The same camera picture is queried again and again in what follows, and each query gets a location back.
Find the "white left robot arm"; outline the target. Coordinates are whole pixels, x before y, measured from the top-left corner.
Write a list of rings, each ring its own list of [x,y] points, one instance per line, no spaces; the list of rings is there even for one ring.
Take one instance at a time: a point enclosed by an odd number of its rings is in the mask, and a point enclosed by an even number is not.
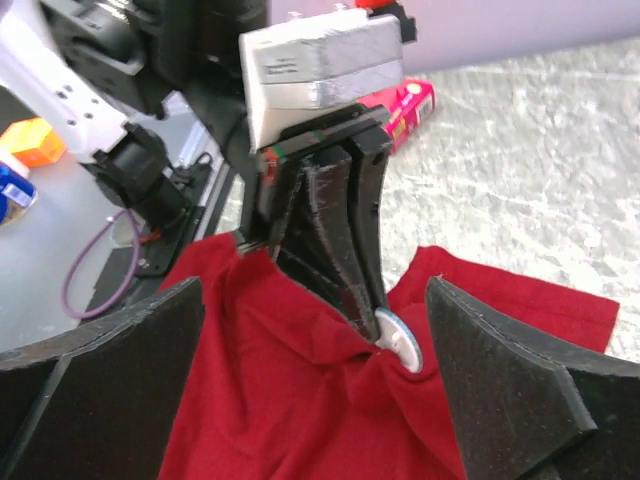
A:
[[[1,5],[1,78],[45,118],[106,197],[167,231],[189,200],[165,176],[179,94],[243,179],[243,253],[265,249],[366,340],[381,338],[379,201],[391,137],[361,102],[398,83],[415,20],[357,1],[270,20],[266,1],[39,1],[42,31]]]

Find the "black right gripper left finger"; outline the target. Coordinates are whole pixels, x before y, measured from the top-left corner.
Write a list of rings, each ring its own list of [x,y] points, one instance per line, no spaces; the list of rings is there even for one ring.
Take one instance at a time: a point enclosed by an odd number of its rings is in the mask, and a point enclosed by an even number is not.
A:
[[[203,320],[191,277],[3,352],[2,478],[157,478]]]

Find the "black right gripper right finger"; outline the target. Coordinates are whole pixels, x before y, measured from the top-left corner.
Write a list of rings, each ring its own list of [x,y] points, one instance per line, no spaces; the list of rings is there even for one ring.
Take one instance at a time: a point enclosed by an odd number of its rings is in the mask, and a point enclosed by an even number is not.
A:
[[[467,478],[638,478],[638,364],[544,333],[440,277],[426,303]]]

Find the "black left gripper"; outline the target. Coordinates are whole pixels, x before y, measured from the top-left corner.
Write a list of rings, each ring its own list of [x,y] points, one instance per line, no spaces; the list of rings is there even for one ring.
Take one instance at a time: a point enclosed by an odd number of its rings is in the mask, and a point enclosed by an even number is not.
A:
[[[284,130],[276,142],[251,150],[239,37],[275,24],[265,1],[139,1],[141,29],[151,37],[155,71],[180,92],[245,184],[245,217],[271,220],[271,207],[291,187],[287,162],[382,129],[384,112],[360,99]],[[347,214],[352,157],[339,146],[302,161],[276,265],[336,310],[358,334],[373,338],[373,306]]]

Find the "round white blue brooch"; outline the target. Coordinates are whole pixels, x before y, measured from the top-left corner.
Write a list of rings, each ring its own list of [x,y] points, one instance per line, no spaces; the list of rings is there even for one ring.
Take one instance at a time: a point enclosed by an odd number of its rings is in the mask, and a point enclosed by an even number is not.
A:
[[[375,318],[380,337],[375,345],[392,351],[410,373],[418,374],[423,368],[421,347],[406,323],[388,309],[378,308]]]

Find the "red t-shirt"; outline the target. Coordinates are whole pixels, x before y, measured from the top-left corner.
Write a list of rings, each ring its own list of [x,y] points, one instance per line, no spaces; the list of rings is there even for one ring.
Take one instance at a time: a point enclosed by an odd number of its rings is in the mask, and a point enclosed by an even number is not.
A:
[[[604,351],[616,302],[421,247],[390,291],[424,366],[411,374],[233,238],[189,245],[165,280],[197,277],[205,320],[163,479],[460,479],[424,303],[443,276],[489,306]]]

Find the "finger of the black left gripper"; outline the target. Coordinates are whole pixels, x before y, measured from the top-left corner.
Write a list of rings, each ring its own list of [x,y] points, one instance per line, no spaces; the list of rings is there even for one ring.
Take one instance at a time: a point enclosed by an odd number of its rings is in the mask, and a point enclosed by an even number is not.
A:
[[[387,308],[380,252],[380,205],[393,142],[387,134],[358,134],[347,142],[352,157],[348,216],[355,252],[366,285],[369,309]]]

